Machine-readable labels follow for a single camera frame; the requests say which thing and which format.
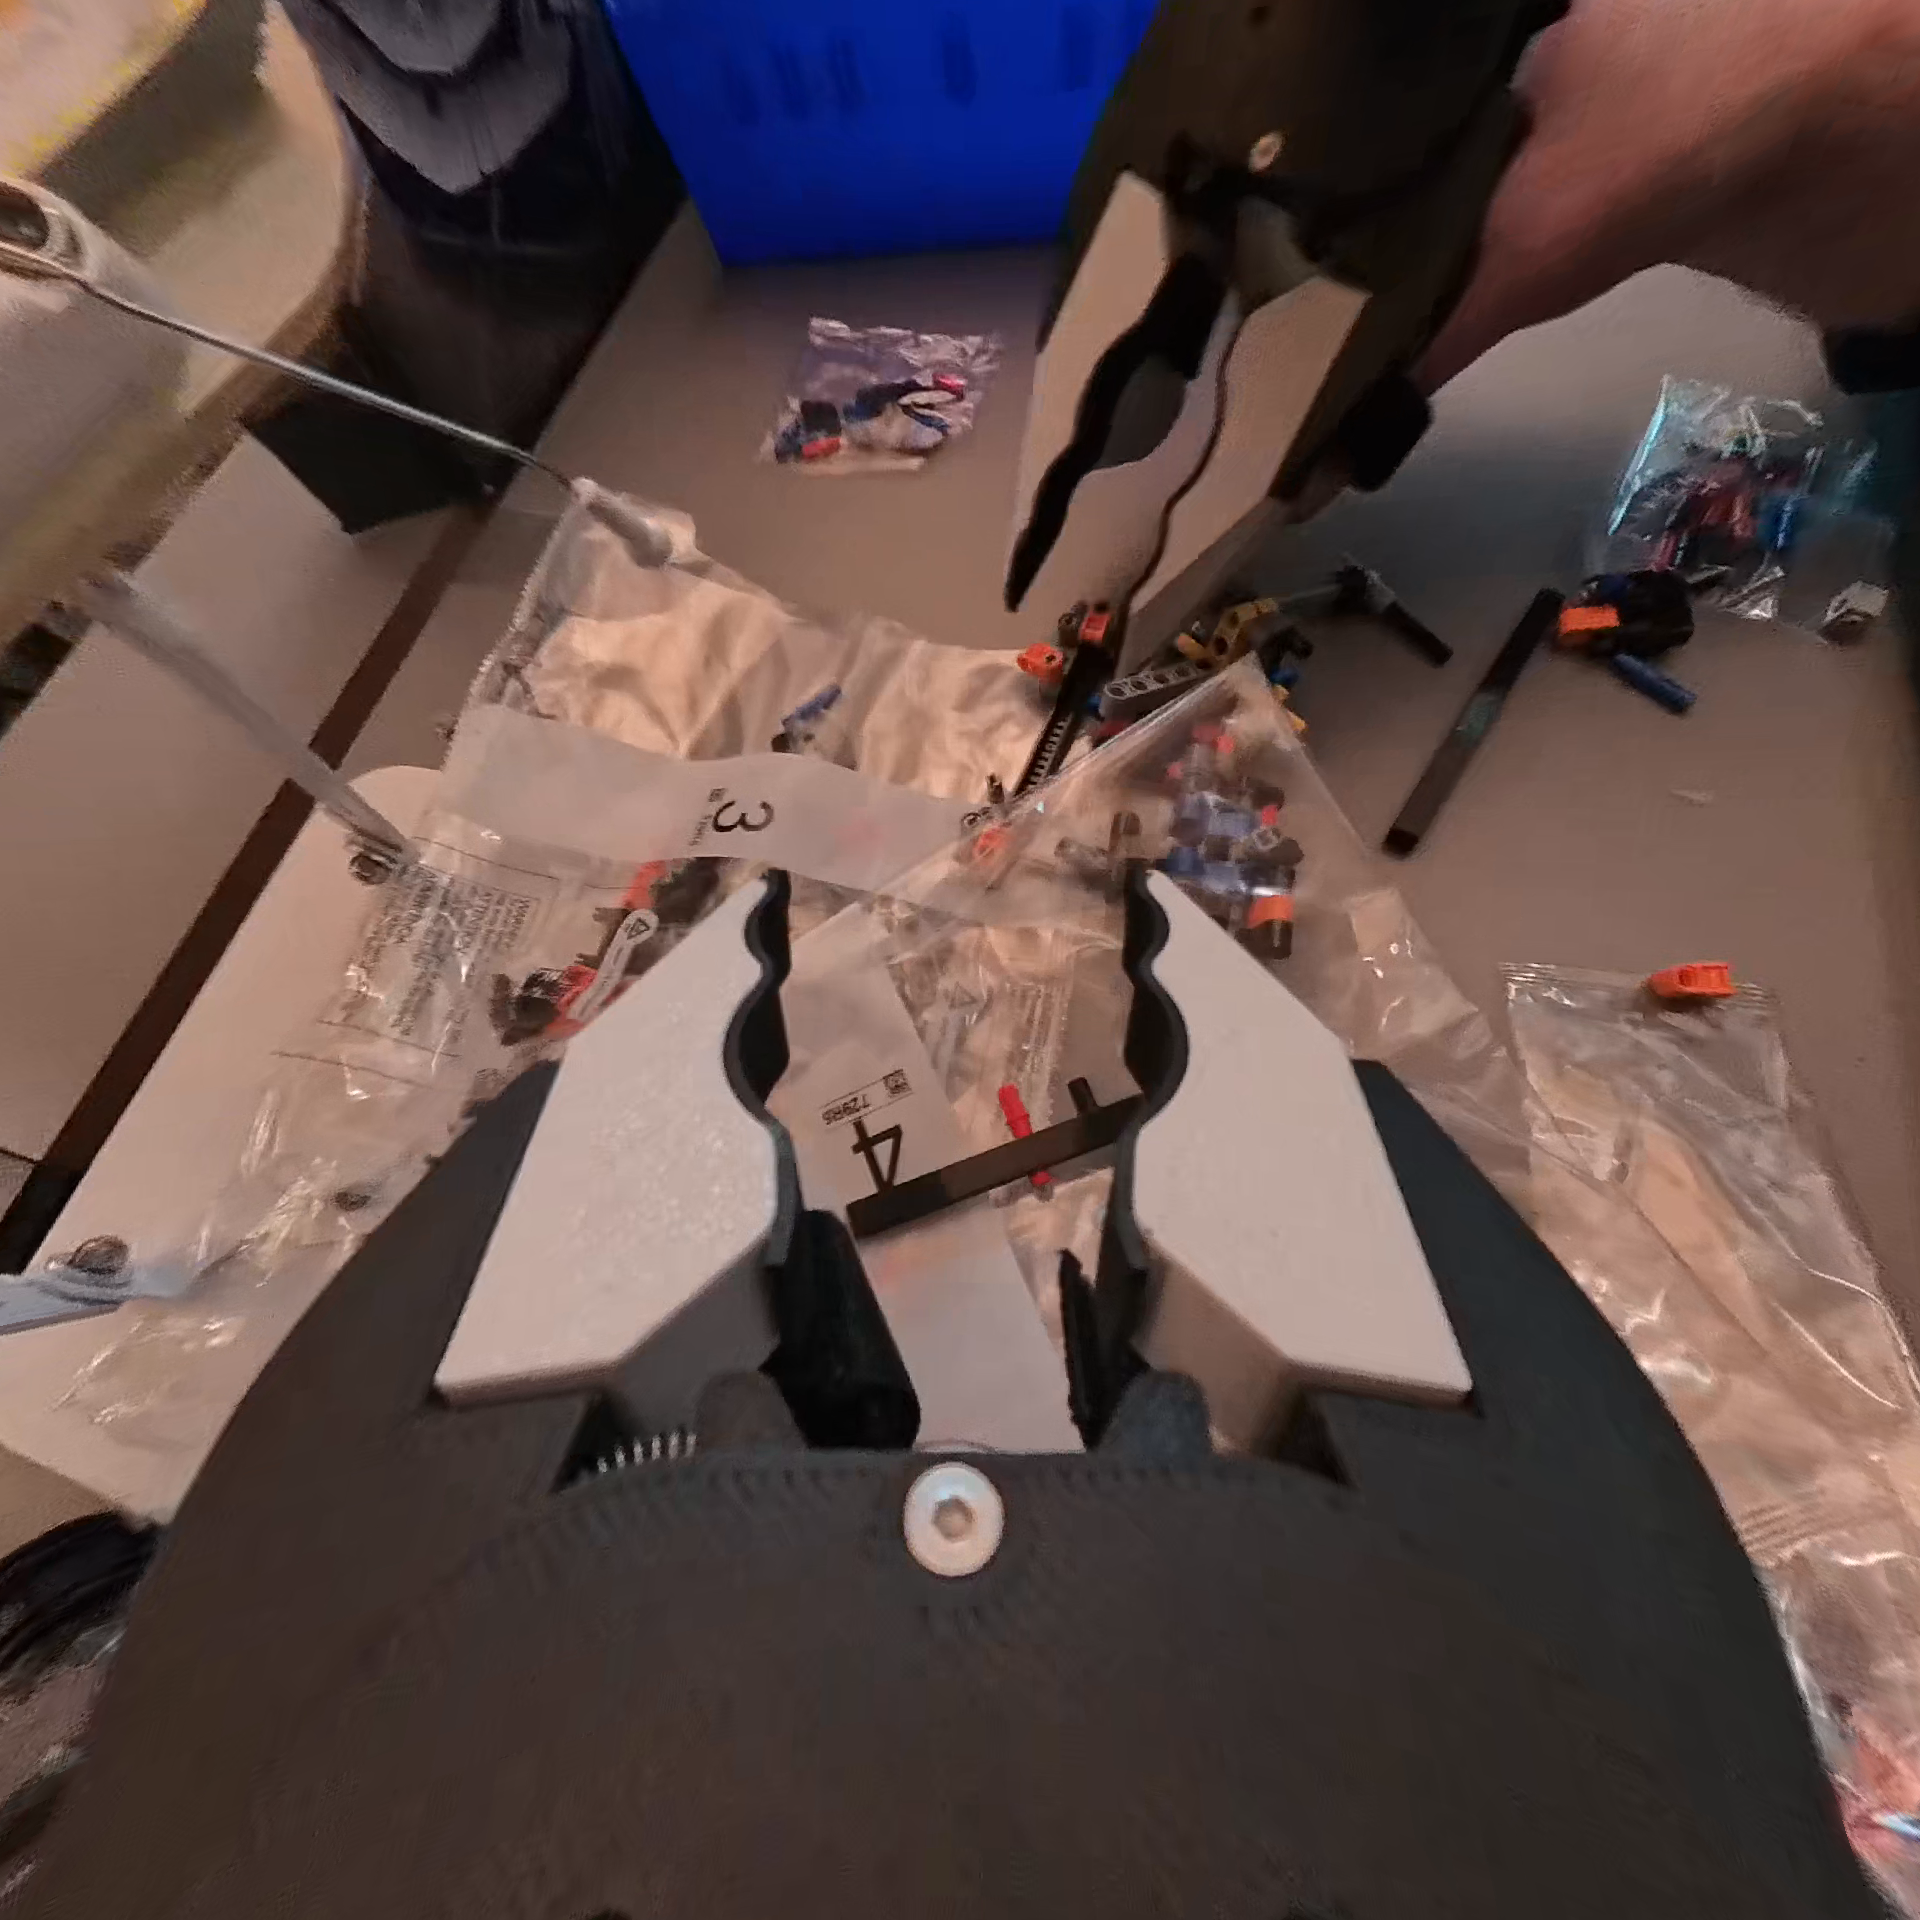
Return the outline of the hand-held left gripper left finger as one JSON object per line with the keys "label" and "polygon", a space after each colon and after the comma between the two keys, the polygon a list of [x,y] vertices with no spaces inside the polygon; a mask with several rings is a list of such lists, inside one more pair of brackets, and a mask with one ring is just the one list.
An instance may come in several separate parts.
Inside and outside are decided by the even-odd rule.
{"label": "hand-held left gripper left finger", "polygon": [[771,1358],[771,1269],[801,1216],[767,1109],[790,897],[781,870],[749,879],[568,1041],[439,1363],[444,1402],[692,1407]]}

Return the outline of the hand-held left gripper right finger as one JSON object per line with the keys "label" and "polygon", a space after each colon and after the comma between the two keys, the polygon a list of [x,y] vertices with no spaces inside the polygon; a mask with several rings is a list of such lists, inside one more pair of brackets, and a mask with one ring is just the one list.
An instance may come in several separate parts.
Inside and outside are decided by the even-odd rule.
{"label": "hand-held left gripper right finger", "polygon": [[1210,1407],[1313,1388],[1456,1407],[1472,1374],[1343,1039],[1166,874],[1137,870],[1101,1278],[1122,1356]]}

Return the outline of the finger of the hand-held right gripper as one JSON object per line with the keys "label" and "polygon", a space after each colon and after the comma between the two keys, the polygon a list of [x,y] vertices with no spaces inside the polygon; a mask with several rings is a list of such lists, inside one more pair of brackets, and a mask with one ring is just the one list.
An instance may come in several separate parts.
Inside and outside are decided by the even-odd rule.
{"label": "finger of the hand-held right gripper", "polygon": [[1165,191],[1122,171],[1035,363],[1005,575],[1008,611],[1125,605],[1208,427],[1189,418],[1221,264]]}
{"label": "finger of the hand-held right gripper", "polygon": [[1270,515],[1285,465],[1371,304],[1371,294],[1332,278],[1311,278],[1258,308],[1226,301],[1179,413],[1145,460],[1132,644],[1161,644],[1185,624],[1186,601]]}

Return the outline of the black gear rack assembly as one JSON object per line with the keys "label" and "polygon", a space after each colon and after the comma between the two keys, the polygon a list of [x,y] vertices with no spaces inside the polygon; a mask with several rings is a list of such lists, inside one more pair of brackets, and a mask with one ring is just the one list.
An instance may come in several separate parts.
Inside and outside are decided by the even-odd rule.
{"label": "black gear rack assembly", "polygon": [[1018,777],[991,775],[986,800],[966,816],[963,866],[986,888],[1012,875],[1026,833],[1026,805],[1066,765],[1115,672],[1122,635],[1125,615],[1111,600],[1080,597],[1057,620],[1051,635],[1021,651],[1021,676],[1041,700],[1042,724]]}

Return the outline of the toy car set box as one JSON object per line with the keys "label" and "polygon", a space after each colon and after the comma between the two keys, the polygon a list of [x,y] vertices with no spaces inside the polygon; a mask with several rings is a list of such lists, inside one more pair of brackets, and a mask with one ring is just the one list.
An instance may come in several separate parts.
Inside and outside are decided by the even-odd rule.
{"label": "toy car set box", "polygon": [[593,2],[288,2],[355,149],[324,372],[535,447],[687,204]]}

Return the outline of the person's right hand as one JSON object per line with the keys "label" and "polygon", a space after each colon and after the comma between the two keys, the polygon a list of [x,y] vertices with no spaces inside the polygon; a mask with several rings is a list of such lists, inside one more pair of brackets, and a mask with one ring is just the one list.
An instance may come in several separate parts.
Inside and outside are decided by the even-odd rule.
{"label": "person's right hand", "polygon": [[1916,323],[1915,2],[1570,3],[1521,87],[1529,129],[1429,389],[1655,267],[1824,332]]}

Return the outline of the small clear parts bag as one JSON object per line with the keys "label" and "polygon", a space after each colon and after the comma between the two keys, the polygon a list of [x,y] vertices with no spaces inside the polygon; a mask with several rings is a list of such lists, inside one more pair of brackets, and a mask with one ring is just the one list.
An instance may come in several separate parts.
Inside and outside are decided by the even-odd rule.
{"label": "small clear parts bag", "polygon": [[810,315],[760,460],[812,473],[920,469],[972,432],[1003,347],[997,332]]}

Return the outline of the blue plastic bin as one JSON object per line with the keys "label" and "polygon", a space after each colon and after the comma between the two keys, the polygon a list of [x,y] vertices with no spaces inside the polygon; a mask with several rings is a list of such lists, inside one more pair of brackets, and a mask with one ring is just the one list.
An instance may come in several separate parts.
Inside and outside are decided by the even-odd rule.
{"label": "blue plastic bin", "polygon": [[609,2],[729,267],[1041,246],[1152,2]]}

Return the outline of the yellow grey axle subassembly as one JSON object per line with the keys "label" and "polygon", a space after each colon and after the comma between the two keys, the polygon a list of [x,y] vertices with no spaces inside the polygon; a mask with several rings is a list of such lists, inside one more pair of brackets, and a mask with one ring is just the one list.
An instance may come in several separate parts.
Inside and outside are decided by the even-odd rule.
{"label": "yellow grey axle subassembly", "polygon": [[1158,654],[1102,688],[1101,716],[1113,724],[1140,721],[1242,660],[1255,660],[1287,702],[1314,655],[1317,635],[1352,624],[1392,634],[1427,663],[1447,666],[1454,658],[1453,645],[1376,569],[1345,559],[1307,588],[1272,593],[1231,585],[1216,593]]}

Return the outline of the long black beam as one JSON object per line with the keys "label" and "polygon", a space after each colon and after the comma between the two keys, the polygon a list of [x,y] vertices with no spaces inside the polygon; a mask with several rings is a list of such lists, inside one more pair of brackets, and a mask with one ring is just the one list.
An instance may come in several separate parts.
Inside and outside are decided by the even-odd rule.
{"label": "long black beam", "polygon": [[1562,592],[1538,590],[1508,631],[1482,677],[1453,719],[1431,760],[1423,768],[1392,823],[1384,830],[1380,852],[1409,858],[1429,839],[1439,817],[1475,768],[1525,668],[1559,629],[1568,605]]}

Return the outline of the clear parts bag white label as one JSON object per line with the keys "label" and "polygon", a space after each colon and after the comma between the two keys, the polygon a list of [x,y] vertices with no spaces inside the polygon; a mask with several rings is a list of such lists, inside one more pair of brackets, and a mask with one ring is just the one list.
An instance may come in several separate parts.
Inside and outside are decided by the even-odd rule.
{"label": "clear parts bag white label", "polygon": [[[1332,802],[1285,702],[1237,666],[1115,733],[1024,805],[1012,875],[989,888],[963,866],[964,842],[927,858],[849,907],[801,949],[801,980],[838,980],[855,962],[885,971],[910,1016],[968,1141],[986,1139],[1003,1084],[1051,1111],[1089,1046],[1125,1052],[1135,986],[1125,967],[1131,878],[1169,875],[1263,970],[1347,1046],[1389,1072],[1469,1153],[1486,1156],[1521,1115],[1492,1027],[1418,930],[1380,855],[1364,852]],[[1423,1236],[1414,1172],[1386,1143],[1441,1288],[1437,1239]],[[1082,1366],[1089,1404],[1111,1404],[1140,1356],[1125,1356],[1119,1307],[1101,1275],[1120,1141],[1102,1211],[1096,1275],[1082,1286],[1102,1378]],[[1216,1433],[1258,1452],[1288,1406],[1210,1406]]]}
{"label": "clear parts bag white label", "polygon": [[714,858],[871,893],[989,810],[819,753],[689,760],[492,708],[422,786],[415,854],[351,875],[300,831],[161,1065],[37,1260],[130,1253],[135,1297],[5,1336],[5,1417],[184,1447],[444,1143],[620,995],[638,879]]}

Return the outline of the clear bag of mixed parts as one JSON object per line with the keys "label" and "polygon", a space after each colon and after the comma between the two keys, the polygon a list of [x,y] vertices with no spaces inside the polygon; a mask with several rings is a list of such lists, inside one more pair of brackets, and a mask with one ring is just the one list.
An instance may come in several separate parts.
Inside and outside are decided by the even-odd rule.
{"label": "clear bag of mixed parts", "polygon": [[1893,609],[1883,475],[1848,415],[1664,375],[1589,569],[1664,573],[1699,608],[1851,635]]}

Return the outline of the empty clear plastic bag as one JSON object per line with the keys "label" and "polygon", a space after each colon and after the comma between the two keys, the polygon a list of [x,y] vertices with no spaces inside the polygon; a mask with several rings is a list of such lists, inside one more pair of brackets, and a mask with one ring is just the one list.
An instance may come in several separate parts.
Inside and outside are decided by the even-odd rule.
{"label": "empty clear plastic bag", "polygon": [[1568,1261],[1662,1392],[1769,1590],[1843,1825],[1916,1915],[1916,1356],[1793,1065],[1733,983],[1503,970],[1540,1178],[1582,1173],[1647,1251]]}

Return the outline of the crumpled clear plastic bag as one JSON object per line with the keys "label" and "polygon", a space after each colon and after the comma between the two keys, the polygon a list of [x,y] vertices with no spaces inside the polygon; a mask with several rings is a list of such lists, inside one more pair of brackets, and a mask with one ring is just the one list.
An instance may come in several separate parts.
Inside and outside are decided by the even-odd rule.
{"label": "crumpled clear plastic bag", "polygon": [[1014,651],[808,615],[705,553],[692,517],[593,483],[546,534],[479,705],[687,760],[798,753],[960,802],[1012,784],[1045,724]]}

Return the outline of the white slotted stand leg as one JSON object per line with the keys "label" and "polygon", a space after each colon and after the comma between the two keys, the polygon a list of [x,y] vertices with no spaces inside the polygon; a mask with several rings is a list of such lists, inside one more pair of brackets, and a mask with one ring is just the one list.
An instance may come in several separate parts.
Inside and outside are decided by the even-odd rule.
{"label": "white slotted stand leg", "polygon": [[203,635],[180,611],[122,571],[85,577],[77,601],[90,622],[104,625],[138,658],[231,721],[277,768],[284,784],[302,791],[314,810],[345,830],[353,861],[369,866],[378,878],[419,861],[415,839],[262,705],[228,666],[209,651]]}
{"label": "white slotted stand leg", "polygon": [[31,1272],[2,1273],[2,1336],[174,1301],[198,1284],[203,1269],[205,1260],[180,1247],[141,1251],[122,1236],[96,1234]]}

